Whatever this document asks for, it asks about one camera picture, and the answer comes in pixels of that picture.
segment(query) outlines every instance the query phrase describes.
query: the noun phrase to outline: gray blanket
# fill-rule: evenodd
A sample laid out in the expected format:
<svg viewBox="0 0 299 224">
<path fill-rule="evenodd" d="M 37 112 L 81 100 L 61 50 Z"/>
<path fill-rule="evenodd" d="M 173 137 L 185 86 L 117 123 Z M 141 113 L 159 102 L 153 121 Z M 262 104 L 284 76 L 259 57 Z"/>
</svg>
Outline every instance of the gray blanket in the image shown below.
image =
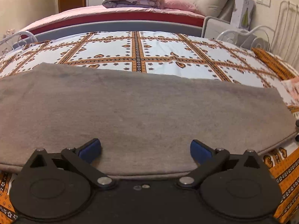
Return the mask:
<svg viewBox="0 0 299 224">
<path fill-rule="evenodd" d="M 273 88 L 45 63 L 0 80 L 0 117 L 0 169 L 14 172 L 36 148 L 99 138 L 104 173 L 179 175 L 196 167 L 193 139 L 263 153 L 296 133 Z"/>
</svg>

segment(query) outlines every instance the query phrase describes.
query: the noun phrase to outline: cardboard box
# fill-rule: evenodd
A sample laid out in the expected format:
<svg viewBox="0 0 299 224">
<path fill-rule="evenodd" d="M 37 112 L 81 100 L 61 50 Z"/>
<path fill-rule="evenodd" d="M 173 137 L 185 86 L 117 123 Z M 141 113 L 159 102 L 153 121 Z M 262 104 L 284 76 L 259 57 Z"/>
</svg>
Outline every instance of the cardboard box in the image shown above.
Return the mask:
<svg viewBox="0 0 299 224">
<path fill-rule="evenodd" d="M 236 28 L 249 30 L 254 5 L 254 0 L 235 0 L 231 25 Z"/>
</svg>

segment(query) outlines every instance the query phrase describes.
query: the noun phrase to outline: patterned bedspread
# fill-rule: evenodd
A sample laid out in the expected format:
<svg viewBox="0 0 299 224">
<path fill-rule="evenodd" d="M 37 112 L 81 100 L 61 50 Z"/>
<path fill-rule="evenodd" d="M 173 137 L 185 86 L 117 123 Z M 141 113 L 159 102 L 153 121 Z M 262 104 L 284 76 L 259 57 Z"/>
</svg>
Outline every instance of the patterned bedspread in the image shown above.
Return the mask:
<svg viewBox="0 0 299 224">
<path fill-rule="evenodd" d="M 32 70 L 42 62 L 275 87 L 286 106 L 293 113 L 299 111 L 298 102 L 286 91 L 278 75 L 252 51 L 216 40 L 150 31 L 77 34 L 25 45 L 0 57 L 0 78 Z M 283 192 L 275 214 L 283 223 L 299 207 L 298 145 L 292 140 L 262 158 Z M 0 174 L 2 223 L 11 223 L 16 217 L 9 202 L 14 177 L 5 172 Z"/>
</svg>

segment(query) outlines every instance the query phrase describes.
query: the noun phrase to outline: pink pillow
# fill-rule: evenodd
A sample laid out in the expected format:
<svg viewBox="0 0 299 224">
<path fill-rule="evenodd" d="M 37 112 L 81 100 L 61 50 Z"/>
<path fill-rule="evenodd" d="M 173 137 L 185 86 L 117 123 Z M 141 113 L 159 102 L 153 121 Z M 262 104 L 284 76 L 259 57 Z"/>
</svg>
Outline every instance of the pink pillow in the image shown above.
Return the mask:
<svg viewBox="0 0 299 224">
<path fill-rule="evenodd" d="M 160 1 L 161 1 L 161 9 L 164 8 L 178 9 L 178 10 L 189 11 L 189 12 L 200 14 L 196 6 L 184 0 L 160 0 Z"/>
</svg>

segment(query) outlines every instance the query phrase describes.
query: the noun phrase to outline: black robotic base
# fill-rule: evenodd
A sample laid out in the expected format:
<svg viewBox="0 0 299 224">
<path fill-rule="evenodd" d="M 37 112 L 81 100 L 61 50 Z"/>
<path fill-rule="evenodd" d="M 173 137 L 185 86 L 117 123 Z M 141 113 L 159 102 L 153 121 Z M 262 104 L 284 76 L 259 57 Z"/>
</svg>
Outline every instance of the black robotic base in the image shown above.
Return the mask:
<svg viewBox="0 0 299 224">
<path fill-rule="evenodd" d="M 16 223 L 279 223 L 280 188 L 252 150 L 232 155 L 193 140 L 192 157 L 205 162 L 187 176 L 116 181 L 87 163 L 95 144 L 83 147 L 85 159 L 76 149 L 37 149 L 10 191 Z"/>
</svg>

